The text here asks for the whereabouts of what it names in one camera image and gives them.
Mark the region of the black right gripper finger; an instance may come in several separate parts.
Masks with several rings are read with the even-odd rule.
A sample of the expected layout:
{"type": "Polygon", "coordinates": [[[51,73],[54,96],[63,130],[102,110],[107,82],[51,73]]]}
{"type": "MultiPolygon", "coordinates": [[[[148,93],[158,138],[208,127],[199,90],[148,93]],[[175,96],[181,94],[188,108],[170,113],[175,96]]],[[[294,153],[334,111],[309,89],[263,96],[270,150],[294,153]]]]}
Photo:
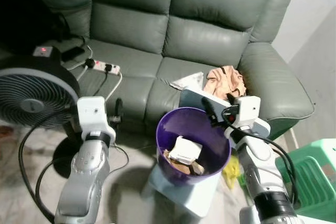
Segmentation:
{"type": "Polygon", "coordinates": [[[202,97],[202,105],[204,106],[204,111],[206,112],[209,121],[218,121],[217,114],[214,111],[211,100],[207,97],[202,97]]]}

